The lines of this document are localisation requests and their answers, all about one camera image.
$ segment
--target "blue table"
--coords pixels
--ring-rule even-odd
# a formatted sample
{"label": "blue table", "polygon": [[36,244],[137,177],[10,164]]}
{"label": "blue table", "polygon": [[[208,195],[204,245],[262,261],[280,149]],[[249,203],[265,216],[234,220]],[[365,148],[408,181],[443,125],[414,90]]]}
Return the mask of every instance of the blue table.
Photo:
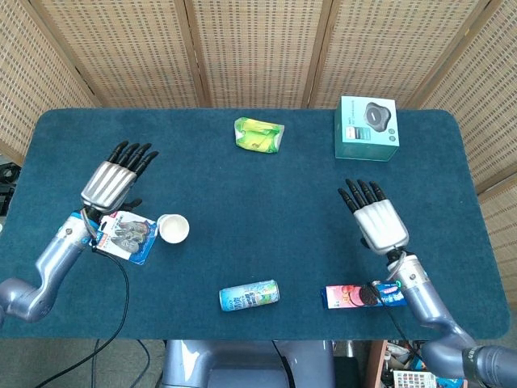
{"label": "blue table", "polygon": [[[237,148],[241,116],[285,124],[278,154]],[[324,310],[320,288],[387,276],[386,259],[363,248],[336,189],[377,181],[460,325],[477,338],[509,326],[498,269],[453,117],[399,111],[401,148],[390,162],[334,158],[333,112],[276,109],[63,109],[38,122],[0,239],[0,280],[37,283],[34,262],[81,206],[95,168],[124,139],[160,155],[133,187],[140,215],[180,213],[187,240],[157,240],[147,263],[124,263],[131,283],[123,337],[163,339],[379,339],[398,337],[381,308]],[[224,313],[221,288],[275,279],[280,302]],[[124,283],[109,260],[85,252],[51,313],[35,324],[9,318],[0,336],[108,337]],[[395,310],[410,338],[433,335],[409,309]]]}

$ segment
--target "drink can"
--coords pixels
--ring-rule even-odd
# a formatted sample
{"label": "drink can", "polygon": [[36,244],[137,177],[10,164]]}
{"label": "drink can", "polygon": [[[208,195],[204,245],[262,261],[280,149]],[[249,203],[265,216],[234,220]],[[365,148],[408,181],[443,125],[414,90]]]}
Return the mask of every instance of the drink can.
{"label": "drink can", "polygon": [[248,309],[268,305],[280,299],[280,291],[274,280],[259,281],[249,285],[238,285],[219,291],[223,311]]}

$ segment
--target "small white bowl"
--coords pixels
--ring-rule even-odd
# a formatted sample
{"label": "small white bowl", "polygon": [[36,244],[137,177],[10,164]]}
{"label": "small white bowl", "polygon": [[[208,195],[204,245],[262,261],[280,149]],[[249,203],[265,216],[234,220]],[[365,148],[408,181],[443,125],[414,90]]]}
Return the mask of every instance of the small white bowl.
{"label": "small white bowl", "polygon": [[170,244],[182,242],[190,231],[187,219],[179,214],[163,214],[156,222],[160,236]]}

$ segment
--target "green packet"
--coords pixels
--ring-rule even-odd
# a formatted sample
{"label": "green packet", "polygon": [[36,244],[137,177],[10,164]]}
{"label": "green packet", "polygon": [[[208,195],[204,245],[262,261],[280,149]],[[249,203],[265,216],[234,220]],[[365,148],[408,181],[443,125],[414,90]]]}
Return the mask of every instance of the green packet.
{"label": "green packet", "polygon": [[235,120],[235,144],[245,150],[277,153],[284,135],[281,124],[240,117]]}

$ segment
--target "teal product box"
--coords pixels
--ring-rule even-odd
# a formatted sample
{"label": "teal product box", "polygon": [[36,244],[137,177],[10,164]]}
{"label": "teal product box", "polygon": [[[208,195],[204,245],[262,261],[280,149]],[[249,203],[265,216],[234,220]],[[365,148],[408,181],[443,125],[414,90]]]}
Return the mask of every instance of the teal product box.
{"label": "teal product box", "polygon": [[392,99],[342,96],[334,114],[336,158],[387,162],[399,146]]}

